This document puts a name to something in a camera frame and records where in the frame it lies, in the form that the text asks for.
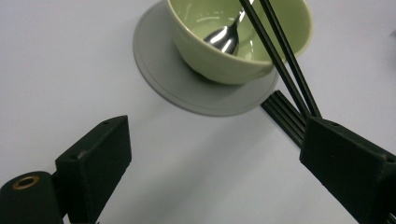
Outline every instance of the spoon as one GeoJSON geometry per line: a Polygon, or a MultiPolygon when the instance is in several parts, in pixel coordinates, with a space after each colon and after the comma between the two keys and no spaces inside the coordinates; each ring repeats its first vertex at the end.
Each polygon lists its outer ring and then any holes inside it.
{"type": "Polygon", "coordinates": [[[239,15],[234,19],[233,24],[223,26],[205,37],[204,41],[221,50],[223,53],[236,54],[239,46],[238,25],[245,16],[245,10],[239,11],[239,15]]]}

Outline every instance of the saucer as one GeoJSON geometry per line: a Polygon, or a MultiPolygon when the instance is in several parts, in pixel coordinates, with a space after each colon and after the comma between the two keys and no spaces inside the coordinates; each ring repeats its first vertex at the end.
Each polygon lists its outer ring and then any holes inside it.
{"type": "Polygon", "coordinates": [[[194,72],[172,42],[166,2],[150,8],[134,31],[134,58],[152,89],[173,105],[190,112],[225,117],[260,105],[273,91],[277,71],[244,85],[224,85],[194,72]]]}

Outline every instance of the ceramic bowl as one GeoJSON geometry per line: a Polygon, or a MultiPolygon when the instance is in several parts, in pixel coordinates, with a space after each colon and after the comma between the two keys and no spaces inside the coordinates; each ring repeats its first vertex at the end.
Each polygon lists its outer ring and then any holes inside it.
{"type": "MultiPolygon", "coordinates": [[[[312,20],[304,0],[271,2],[294,53],[307,47],[312,35],[312,20]]],[[[167,0],[172,18],[172,38],[183,60],[196,72],[223,84],[244,84],[270,74],[274,65],[255,32],[248,16],[238,27],[239,49],[236,55],[222,53],[204,42],[204,38],[222,26],[233,23],[242,6],[230,0],[167,0]]],[[[253,2],[269,36],[281,48],[265,17],[259,0],[253,2]]]]}

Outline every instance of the bowl rim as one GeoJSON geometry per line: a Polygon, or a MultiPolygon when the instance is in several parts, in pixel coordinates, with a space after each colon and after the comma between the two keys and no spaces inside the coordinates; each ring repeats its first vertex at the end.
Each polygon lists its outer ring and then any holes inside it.
{"type": "MultiPolygon", "coordinates": [[[[168,11],[171,12],[172,17],[173,17],[174,19],[176,19],[178,25],[180,25],[182,28],[184,28],[184,30],[186,30],[187,33],[188,33],[193,39],[195,39],[196,41],[198,41],[204,48],[209,49],[209,50],[211,50],[212,52],[214,52],[214,53],[216,53],[216,54],[218,54],[218,55],[221,55],[222,57],[226,57],[226,58],[228,58],[228,59],[230,59],[230,60],[234,60],[234,61],[240,62],[240,63],[250,63],[250,64],[252,64],[252,65],[265,65],[265,66],[267,66],[267,65],[273,65],[272,60],[268,60],[268,61],[248,60],[248,59],[244,59],[244,58],[241,58],[241,57],[237,57],[237,56],[232,55],[232,54],[223,53],[223,52],[221,52],[219,49],[216,49],[215,47],[206,44],[206,42],[205,42],[203,39],[201,39],[200,37],[198,37],[192,30],[190,30],[190,29],[184,24],[184,22],[183,22],[183,21],[180,19],[180,17],[176,14],[176,12],[175,12],[175,10],[174,10],[174,8],[173,8],[173,6],[172,6],[171,1],[172,1],[172,0],[166,0],[166,2],[167,2],[166,5],[167,5],[167,7],[168,7],[168,11]]],[[[311,42],[311,39],[312,39],[312,34],[313,34],[313,22],[312,22],[312,14],[311,14],[311,11],[310,11],[308,5],[306,4],[305,0],[300,0],[300,1],[304,3],[304,8],[305,8],[305,10],[306,10],[306,12],[307,12],[307,16],[308,16],[308,18],[309,18],[309,23],[310,23],[310,24],[309,24],[308,38],[307,38],[307,40],[305,41],[304,45],[303,45],[297,52],[294,53],[294,55],[295,55],[296,57],[300,56],[300,55],[308,48],[309,43],[311,42]]],[[[282,60],[283,62],[285,62],[285,61],[286,61],[286,58],[285,58],[285,57],[281,57],[281,60],[282,60]]]]}

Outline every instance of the white table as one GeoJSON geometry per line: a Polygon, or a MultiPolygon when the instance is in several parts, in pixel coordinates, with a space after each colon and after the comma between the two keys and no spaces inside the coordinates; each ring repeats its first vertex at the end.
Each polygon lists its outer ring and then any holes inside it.
{"type": "MultiPolygon", "coordinates": [[[[132,43],[156,2],[0,2],[0,184],[55,172],[97,123],[128,115],[134,157],[102,224],[356,223],[261,108],[200,116],[147,84],[132,43]]],[[[299,62],[323,117],[395,154],[396,1],[307,4],[299,62]]]]}

